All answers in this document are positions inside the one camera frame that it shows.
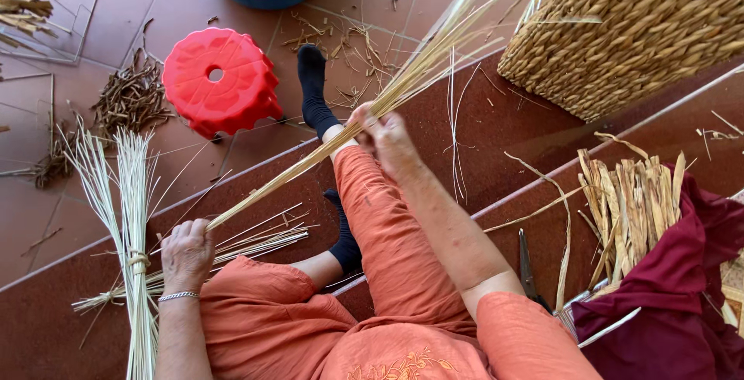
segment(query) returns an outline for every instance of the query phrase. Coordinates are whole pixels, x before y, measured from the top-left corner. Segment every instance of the wicker basket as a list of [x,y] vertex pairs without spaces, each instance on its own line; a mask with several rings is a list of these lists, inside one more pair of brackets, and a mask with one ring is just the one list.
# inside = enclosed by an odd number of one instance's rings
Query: wicker basket
[[744,48],[744,0],[535,1],[498,73],[585,121]]

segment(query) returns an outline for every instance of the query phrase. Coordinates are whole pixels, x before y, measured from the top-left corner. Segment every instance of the black sock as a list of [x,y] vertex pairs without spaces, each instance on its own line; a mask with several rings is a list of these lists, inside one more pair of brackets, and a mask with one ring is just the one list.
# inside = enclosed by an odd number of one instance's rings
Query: black sock
[[331,246],[329,251],[339,260],[341,268],[346,274],[362,265],[362,252],[359,250],[357,240],[351,234],[351,229],[349,229],[349,221],[346,219],[344,207],[341,206],[339,193],[335,189],[329,188],[323,193],[323,197],[326,197],[335,205],[336,211],[339,212],[339,241]]
[[341,122],[325,104],[325,59],[314,45],[305,44],[297,52],[297,75],[302,85],[302,118],[322,139],[329,127]]

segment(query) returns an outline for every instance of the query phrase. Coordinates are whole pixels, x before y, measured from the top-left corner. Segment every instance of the woman's left hand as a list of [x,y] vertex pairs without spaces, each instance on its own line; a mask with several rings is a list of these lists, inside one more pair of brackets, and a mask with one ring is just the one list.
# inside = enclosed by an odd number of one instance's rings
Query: woman's left hand
[[163,239],[163,295],[191,291],[199,293],[214,262],[214,242],[205,233],[209,220],[185,221]]

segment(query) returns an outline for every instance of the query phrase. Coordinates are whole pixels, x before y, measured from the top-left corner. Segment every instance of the forearm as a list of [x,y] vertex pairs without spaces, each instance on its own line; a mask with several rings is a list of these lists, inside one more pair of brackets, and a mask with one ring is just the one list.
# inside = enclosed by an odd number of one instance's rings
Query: forearm
[[478,300],[488,292],[524,294],[515,272],[496,245],[426,166],[411,170],[399,184],[473,317]]
[[179,297],[159,304],[158,380],[212,378],[202,330],[199,299]]

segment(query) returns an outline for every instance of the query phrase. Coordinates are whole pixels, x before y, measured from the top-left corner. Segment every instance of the scissors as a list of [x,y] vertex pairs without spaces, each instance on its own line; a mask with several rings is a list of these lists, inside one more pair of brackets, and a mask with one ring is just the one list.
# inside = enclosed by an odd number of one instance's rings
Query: scissors
[[549,314],[553,314],[548,302],[535,290],[535,281],[532,279],[532,268],[530,267],[530,251],[527,250],[527,239],[523,229],[519,229],[519,275],[519,280],[522,282],[522,288],[525,290],[527,298],[540,304]]

